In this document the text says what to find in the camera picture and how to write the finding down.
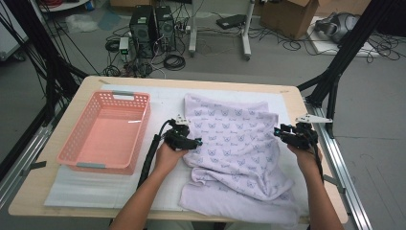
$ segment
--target stand leg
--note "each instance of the stand leg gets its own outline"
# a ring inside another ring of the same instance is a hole
[[[194,52],[196,52],[196,40],[197,40],[197,26],[196,26],[196,14],[199,6],[203,4],[204,0],[192,0],[192,24],[191,24],[191,36],[189,40],[189,54],[194,57]]]
[[[250,47],[250,41],[248,37],[248,32],[250,30],[250,24],[251,24],[251,18],[253,15],[253,10],[255,6],[255,0],[250,0],[249,6],[248,6],[248,12],[247,12],[247,18],[245,21],[245,27],[242,31],[242,46],[244,48],[244,55],[247,60],[250,59],[251,57],[251,47]]]

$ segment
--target aluminum rail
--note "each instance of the aluminum rail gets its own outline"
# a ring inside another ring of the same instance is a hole
[[[322,108],[308,106],[307,111],[315,116],[325,118],[325,113]],[[372,230],[370,220],[368,219],[367,213],[361,203],[361,200],[356,192],[355,186],[352,183],[350,173],[347,170],[346,163],[344,162],[341,151],[338,148],[335,139],[329,137],[328,132],[325,128],[325,124],[313,124],[316,128],[319,136],[323,138],[323,142],[320,142],[326,148],[325,157],[328,158],[329,163],[331,163],[332,170],[337,176],[337,186],[343,188],[345,201],[347,202],[348,208],[350,208],[353,220],[359,230]]]

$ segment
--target folded fabric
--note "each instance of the folded fabric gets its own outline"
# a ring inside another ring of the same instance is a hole
[[[293,181],[278,167],[278,115],[267,103],[229,103],[185,96],[190,138],[203,146],[184,156],[193,167],[180,206],[205,215],[293,226],[299,218]]]

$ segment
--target finger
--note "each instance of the finger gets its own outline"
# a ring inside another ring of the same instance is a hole
[[[184,155],[186,155],[188,152],[189,152],[189,151],[188,151],[187,149],[184,149],[184,150],[179,150],[179,151],[177,151],[176,153],[178,153],[180,156],[184,156]]]
[[[298,148],[296,148],[296,147],[294,147],[294,146],[291,146],[291,145],[287,145],[287,148],[289,149],[289,150],[291,150],[293,153],[295,153],[295,154],[297,154],[298,153]]]

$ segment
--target concrete floor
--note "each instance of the concrete floor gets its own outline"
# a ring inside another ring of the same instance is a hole
[[[71,34],[71,37],[100,72],[106,66],[105,38],[128,24],[129,17],[118,16],[106,9],[87,12],[81,9],[69,13],[89,13],[95,21],[109,24],[91,33]],[[202,20],[210,27],[211,19]],[[254,18],[253,27],[258,28]],[[323,73],[333,56],[310,56],[304,47],[288,51],[276,37],[250,39],[252,57],[242,56],[238,37],[223,34],[200,34],[197,53],[190,58],[184,54],[186,67],[179,72],[163,69],[167,79],[227,81],[261,84],[299,85]],[[62,37],[69,56],[79,69],[94,74],[94,70],[79,52]],[[406,54],[405,43],[397,51]],[[350,171],[352,181],[367,212],[373,229],[405,229],[406,227],[406,174],[403,144],[406,135],[405,57],[389,60],[378,57],[367,63],[357,57],[341,78],[334,134]],[[0,62],[0,160],[27,128],[45,104],[43,94],[28,61]],[[155,71],[151,78],[161,79],[163,73]],[[303,92],[309,95],[311,89]],[[7,209],[10,201],[0,211],[2,229],[106,229],[109,219],[100,218],[21,218],[12,217]],[[198,224],[199,229],[209,229],[210,224]],[[350,220],[346,229],[356,229]]]

